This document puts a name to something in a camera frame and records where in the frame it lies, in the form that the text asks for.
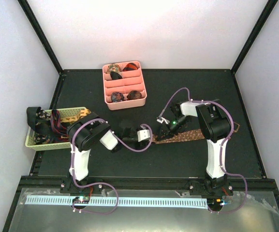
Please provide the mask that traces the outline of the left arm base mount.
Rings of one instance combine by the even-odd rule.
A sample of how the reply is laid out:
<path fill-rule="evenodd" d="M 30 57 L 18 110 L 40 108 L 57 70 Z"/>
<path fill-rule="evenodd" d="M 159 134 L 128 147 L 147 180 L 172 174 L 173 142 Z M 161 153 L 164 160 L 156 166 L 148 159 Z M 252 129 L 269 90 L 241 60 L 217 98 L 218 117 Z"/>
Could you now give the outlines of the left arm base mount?
<path fill-rule="evenodd" d="M 104 184 L 96 184 L 90 187 L 80 188 L 72 179 L 63 180 L 60 185 L 60 193 L 67 194 L 72 198 L 71 207 L 82 210 L 91 203 L 93 196 L 101 196 Z"/>

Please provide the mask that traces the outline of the black corner frame post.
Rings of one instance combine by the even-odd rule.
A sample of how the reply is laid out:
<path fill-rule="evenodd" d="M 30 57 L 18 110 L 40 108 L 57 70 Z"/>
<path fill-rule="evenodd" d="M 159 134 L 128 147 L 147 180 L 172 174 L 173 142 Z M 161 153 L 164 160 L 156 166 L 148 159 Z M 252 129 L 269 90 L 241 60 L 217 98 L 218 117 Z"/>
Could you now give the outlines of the black corner frame post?
<path fill-rule="evenodd" d="M 272 13 L 273 9 L 277 5 L 278 0 L 268 0 L 265 7 L 263 8 L 260 16 L 258 17 L 254 27 L 251 30 L 246 42 L 244 43 L 237 59 L 235 60 L 232 68 L 231 73 L 236 74 L 239 67 L 243 63 L 245 57 L 247 56 L 249 50 L 251 49 L 253 43 L 255 42 L 256 38 L 260 34 L 263 26 L 265 25 L 267 19 L 269 18 L 270 14 Z"/>
<path fill-rule="evenodd" d="M 52 64 L 54 65 L 56 71 L 58 72 L 58 74 L 61 74 L 63 72 L 63 68 L 60 65 L 57 56 L 55 55 L 40 23 L 38 22 L 29 2 L 27 0 L 18 0 L 18 3 L 21 7 L 21 9 L 23 10 L 23 12 L 25 13 L 28 21 L 30 22 L 32 28 L 34 29 L 38 39 L 40 40 L 42 46 L 44 47 L 48 57 L 50 58 Z"/>

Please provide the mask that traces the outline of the floral rolled tie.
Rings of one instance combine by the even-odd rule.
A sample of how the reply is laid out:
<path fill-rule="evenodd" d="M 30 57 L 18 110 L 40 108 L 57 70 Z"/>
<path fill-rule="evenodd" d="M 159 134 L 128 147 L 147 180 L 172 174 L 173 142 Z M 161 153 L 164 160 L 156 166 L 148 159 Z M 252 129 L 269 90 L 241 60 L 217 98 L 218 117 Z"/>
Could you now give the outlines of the floral rolled tie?
<path fill-rule="evenodd" d="M 121 67 L 117 63 L 111 63 L 107 67 L 107 73 L 111 73 L 111 72 L 119 73 L 121 72 Z"/>

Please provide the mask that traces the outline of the black orange rolled tie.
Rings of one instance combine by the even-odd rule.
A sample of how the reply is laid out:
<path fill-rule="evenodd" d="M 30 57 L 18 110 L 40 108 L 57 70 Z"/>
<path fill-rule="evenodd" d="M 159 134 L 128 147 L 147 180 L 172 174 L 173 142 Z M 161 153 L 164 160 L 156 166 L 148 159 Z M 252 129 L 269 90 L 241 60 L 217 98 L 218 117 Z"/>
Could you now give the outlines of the black orange rolled tie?
<path fill-rule="evenodd" d="M 127 72 L 127 71 L 135 71 L 135 70 L 138 70 L 137 65 L 133 62 L 130 62 L 123 68 L 122 71 Z"/>

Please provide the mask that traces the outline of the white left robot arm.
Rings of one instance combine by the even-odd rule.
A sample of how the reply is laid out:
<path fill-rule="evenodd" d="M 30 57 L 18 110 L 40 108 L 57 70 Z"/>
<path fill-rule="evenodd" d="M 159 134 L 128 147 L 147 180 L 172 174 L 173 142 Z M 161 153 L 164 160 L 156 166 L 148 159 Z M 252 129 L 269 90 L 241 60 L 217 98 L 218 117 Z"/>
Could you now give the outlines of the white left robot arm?
<path fill-rule="evenodd" d="M 71 143 L 70 175 L 74 178 L 71 187 L 78 193 L 88 189 L 88 161 L 92 148 L 102 144 L 109 151 L 118 151 L 122 146 L 133 152 L 146 151 L 152 144 L 152 129 L 147 124 L 133 132 L 126 130 L 118 136 L 107 121 L 91 112 L 67 128 L 67 135 Z"/>

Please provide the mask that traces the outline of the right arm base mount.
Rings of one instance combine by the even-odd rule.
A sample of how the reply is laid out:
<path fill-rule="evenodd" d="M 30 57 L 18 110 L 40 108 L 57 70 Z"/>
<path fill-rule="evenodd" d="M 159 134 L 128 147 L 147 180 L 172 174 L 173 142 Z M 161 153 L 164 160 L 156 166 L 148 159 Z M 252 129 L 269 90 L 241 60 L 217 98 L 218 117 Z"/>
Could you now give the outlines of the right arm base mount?
<path fill-rule="evenodd" d="M 208 208 L 212 211 L 220 212 L 221 209 L 231 200 L 227 197 L 233 196 L 233 190 L 227 175 L 220 178 L 206 176 L 188 182 L 190 195 L 198 195 L 207 200 Z"/>

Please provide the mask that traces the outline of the dark brown rolled tie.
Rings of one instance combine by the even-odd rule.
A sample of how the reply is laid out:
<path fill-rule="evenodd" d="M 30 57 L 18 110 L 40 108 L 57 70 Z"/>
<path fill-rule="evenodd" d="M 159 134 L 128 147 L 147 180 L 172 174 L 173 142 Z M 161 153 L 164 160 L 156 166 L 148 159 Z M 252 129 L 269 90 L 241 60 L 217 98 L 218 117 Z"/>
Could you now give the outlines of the dark brown rolled tie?
<path fill-rule="evenodd" d="M 127 95 L 127 99 L 128 100 L 138 100 L 142 98 L 142 93 L 138 90 L 132 90 L 129 92 L 129 94 Z"/>

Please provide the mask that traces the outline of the dark striped tie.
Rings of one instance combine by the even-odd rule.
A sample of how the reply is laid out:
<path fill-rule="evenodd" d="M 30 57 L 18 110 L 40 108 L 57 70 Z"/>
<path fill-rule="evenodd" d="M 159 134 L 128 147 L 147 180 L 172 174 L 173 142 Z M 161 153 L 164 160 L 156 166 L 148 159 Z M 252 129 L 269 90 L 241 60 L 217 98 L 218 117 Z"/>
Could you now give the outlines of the dark striped tie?
<path fill-rule="evenodd" d="M 60 136 L 67 136 L 67 128 L 62 125 L 59 110 L 51 111 L 50 125 L 53 133 Z"/>

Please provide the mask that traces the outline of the pink divided organizer box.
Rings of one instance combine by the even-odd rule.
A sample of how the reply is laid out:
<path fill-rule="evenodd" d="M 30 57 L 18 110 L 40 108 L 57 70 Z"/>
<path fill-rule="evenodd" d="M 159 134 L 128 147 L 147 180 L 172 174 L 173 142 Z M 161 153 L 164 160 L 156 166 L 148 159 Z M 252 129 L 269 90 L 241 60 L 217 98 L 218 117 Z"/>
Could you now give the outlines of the pink divided organizer box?
<path fill-rule="evenodd" d="M 138 70 L 123 72 L 123 68 L 130 62 L 135 63 L 138 67 Z M 144 106 L 147 98 L 147 90 L 140 62 L 137 60 L 133 60 L 117 62 L 117 64 L 121 67 L 123 77 L 119 80 L 111 80 L 110 74 L 107 73 L 107 67 L 109 64 L 103 65 L 102 68 L 104 101 L 107 104 L 109 110 L 114 111 Z M 138 100 L 128 100 L 127 95 L 132 90 L 140 91 L 142 93 L 142 98 Z M 121 92 L 124 95 L 124 101 L 112 102 L 111 94 L 113 92 Z"/>

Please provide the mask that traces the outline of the black corner frame post left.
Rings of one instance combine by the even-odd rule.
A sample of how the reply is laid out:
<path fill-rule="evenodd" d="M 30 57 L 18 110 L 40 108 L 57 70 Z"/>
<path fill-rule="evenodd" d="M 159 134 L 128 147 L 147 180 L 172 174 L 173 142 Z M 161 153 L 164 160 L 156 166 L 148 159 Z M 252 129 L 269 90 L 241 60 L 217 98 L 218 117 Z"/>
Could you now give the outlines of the black corner frame post left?
<path fill-rule="evenodd" d="M 56 71 L 58 72 L 58 74 L 61 74 L 63 72 L 63 68 L 60 65 L 57 56 L 55 55 L 40 23 L 38 22 L 29 2 L 27 0 L 18 0 L 18 3 L 21 7 L 21 9 L 23 10 L 23 12 L 25 13 L 28 21 L 30 22 L 32 28 L 34 29 L 38 39 L 40 40 L 42 46 L 44 47 L 48 57 L 50 58 L 52 64 L 54 65 Z"/>

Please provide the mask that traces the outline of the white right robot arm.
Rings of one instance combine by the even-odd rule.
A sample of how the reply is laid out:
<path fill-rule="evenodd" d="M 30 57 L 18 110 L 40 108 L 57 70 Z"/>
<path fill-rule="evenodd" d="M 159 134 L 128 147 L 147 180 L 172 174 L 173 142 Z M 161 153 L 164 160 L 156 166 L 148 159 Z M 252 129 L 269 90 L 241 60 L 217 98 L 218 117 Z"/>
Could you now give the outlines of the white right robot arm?
<path fill-rule="evenodd" d="M 213 101 L 176 102 L 170 106 L 174 119 L 157 117 L 161 123 L 153 142 L 171 143 L 206 139 L 208 161 L 206 167 L 205 191 L 210 195 L 222 189 L 219 179 L 226 175 L 226 144 L 234 131 L 231 115 L 219 99 Z"/>

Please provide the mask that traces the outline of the black patterned tie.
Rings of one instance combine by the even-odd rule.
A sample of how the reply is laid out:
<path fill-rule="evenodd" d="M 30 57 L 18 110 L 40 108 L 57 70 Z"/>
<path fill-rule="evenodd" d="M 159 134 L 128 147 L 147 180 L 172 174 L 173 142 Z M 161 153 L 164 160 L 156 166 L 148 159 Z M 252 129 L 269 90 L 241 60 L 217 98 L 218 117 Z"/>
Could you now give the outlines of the black patterned tie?
<path fill-rule="evenodd" d="M 28 107 L 26 113 L 28 125 L 34 131 L 35 144 L 54 143 L 56 136 L 51 128 L 51 115 L 41 107 Z"/>

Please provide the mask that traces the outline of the light green plastic basket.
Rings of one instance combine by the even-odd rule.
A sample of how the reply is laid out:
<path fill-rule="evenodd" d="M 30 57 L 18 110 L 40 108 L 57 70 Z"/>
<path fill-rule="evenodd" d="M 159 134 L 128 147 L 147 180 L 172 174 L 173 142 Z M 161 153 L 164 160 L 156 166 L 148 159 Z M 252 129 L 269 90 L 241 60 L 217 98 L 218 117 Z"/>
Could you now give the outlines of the light green plastic basket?
<path fill-rule="evenodd" d="M 75 108 L 62 108 L 57 110 L 59 110 L 60 117 L 62 118 L 62 117 L 76 115 L 81 109 L 86 109 L 86 108 L 75 107 Z M 45 111 L 51 115 L 52 110 L 45 110 Z M 70 123 L 62 123 L 62 125 L 67 128 L 70 125 Z M 56 140 L 52 144 L 36 145 L 34 142 L 34 131 L 29 126 L 26 140 L 25 140 L 25 146 L 35 151 L 47 151 L 47 150 L 70 148 L 70 143 L 68 142 L 68 136 L 60 136 L 57 134 L 55 134 L 55 136 L 56 136 Z"/>

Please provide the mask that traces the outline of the blue patterned rolled tie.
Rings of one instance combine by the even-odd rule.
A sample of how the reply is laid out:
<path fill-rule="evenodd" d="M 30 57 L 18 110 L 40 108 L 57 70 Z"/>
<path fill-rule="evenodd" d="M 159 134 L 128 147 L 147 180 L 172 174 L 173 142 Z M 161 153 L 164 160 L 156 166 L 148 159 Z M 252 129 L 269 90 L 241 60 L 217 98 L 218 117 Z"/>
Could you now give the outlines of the blue patterned rolled tie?
<path fill-rule="evenodd" d="M 121 92 L 113 92 L 111 94 L 112 102 L 122 102 L 124 101 L 124 95 Z"/>

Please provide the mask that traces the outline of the brown floral necktie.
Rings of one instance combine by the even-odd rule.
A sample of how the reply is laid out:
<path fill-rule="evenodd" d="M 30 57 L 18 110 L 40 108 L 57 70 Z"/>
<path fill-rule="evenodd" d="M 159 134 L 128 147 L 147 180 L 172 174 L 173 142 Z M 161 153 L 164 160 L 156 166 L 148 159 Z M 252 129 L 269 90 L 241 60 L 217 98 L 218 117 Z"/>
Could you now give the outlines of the brown floral necktie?
<path fill-rule="evenodd" d="M 157 134 L 152 137 L 152 142 L 155 144 L 168 144 L 189 142 L 205 139 L 201 132 L 201 129 L 189 130 L 180 132 L 180 129 L 176 132 L 170 132 L 168 124 L 162 124 Z"/>

